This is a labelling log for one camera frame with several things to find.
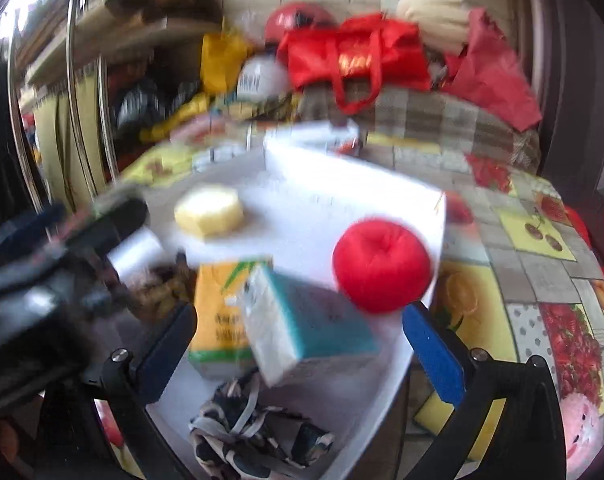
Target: red bag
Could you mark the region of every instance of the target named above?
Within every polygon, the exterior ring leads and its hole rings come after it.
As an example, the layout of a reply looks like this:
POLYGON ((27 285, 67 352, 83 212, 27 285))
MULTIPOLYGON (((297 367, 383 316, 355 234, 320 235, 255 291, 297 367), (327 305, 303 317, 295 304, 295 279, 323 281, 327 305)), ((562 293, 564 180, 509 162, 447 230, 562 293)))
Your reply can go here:
POLYGON ((521 132, 539 123, 538 102, 502 31, 484 9, 471 10, 469 25, 466 54, 445 56, 453 81, 442 91, 478 105, 521 132))
POLYGON ((428 90, 428 64, 414 23, 368 14, 346 20, 339 28, 288 32, 278 47, 278 60, 288 67, 297 89, 317 81, 331 81, 335 101, 353 115, 376 100, 382 83, 428 90), (371 93, 348 103, 343 78, 369 77, 371 93))

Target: fruit print tablecloth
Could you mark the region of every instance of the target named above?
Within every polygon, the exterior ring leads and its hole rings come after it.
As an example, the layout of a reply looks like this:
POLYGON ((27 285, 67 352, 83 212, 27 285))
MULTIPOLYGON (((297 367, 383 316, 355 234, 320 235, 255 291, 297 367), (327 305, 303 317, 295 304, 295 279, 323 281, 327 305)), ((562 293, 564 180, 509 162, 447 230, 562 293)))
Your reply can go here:
MULTIPOLYGON (((604 427, 604 276, 551 183, 437 144, 394 143, 368 144, 362 158, 447 193, 431 307, 439 322, 494 358, 541 355, 559 397, 584 394, 604 427)), ((494 402, 471 459, 483 456, 503 405, 494 402)), ((415 422, 437 433, 451 411, 432 394, 415 422)))

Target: yellow bag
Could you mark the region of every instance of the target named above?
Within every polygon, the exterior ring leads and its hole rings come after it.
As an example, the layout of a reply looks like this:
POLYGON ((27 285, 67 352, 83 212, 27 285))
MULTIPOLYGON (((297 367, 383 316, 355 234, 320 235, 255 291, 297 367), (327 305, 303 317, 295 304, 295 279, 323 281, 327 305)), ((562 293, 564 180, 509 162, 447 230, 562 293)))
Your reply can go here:
POLYGON ((122 172, 122 180, 167 187, 192 172, 192 159, 201 149, 158 144, 122 172))
POLYGON ((210 32, 202 40, 200 79, 207 94, 225 94, 236 89, 242 64, 253 47, 242 36, 210 32))
POLYGON ((207 110, 208 96, 202 92, 196 94, 193 99, 179 107, 167 120, 155 124, 152 128, 141 130, 140 141, 150 143, 168 139, 174 128, 207 110))

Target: plaid cushion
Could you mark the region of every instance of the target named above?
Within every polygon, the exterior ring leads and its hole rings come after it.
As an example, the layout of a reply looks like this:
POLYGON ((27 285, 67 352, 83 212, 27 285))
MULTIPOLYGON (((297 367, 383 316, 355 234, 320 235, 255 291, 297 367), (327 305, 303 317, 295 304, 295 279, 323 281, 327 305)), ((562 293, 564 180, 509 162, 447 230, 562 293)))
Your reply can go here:
MULTIPOLYGON (((362 100, 369 94, 366 81, 348 81, 345 87, 348 101, 362 100)), ((329 83, 307 86, 298 114, 303 121, 342 118, 329 83)), ((537 131, 519 133, 474 104, 439 92, 385 85, 375 106, 352 119, 364 132, 435 142, 443 148, 488 156, 530 173, 535 173, 540 164, 537 131)))

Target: white cardboard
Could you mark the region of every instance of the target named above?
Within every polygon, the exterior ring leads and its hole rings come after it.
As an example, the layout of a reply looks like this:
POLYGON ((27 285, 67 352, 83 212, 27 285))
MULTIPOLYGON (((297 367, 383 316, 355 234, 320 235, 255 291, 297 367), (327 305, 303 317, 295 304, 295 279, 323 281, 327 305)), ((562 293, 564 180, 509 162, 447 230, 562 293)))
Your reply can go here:
MULTIPOLYGON (((367 216, 398 221, 423 239, 434 263, 434 279, 423 297, 427 306, 440 264, 445 198, 439 189, 347 156, 317 152, 281 142, 194 174, 169 189, 148 190, 150 228, 169 254, 184 249, 189 263, 214 262, 270 254, 274 268, 335 288, 332 253, 353 222, 367 216), (173 208, 200 184, 224 184, 238 190, 247 223, 229 236, 203 242, 179 230, 173 208)), ((282 386, 260 394, 261 402, 286 406, 332 431, 336 443, 326 457, 303 471, 300 479, 342 480, 355 466, 386 415, 413 355, 400 313, 370 318, 382 352, 352 376, 282 386)), ((185 359, 176 368, 160 401, 150 407, 165 437, 198 478, 188 423, 216 387, 202 379, 185 359)))

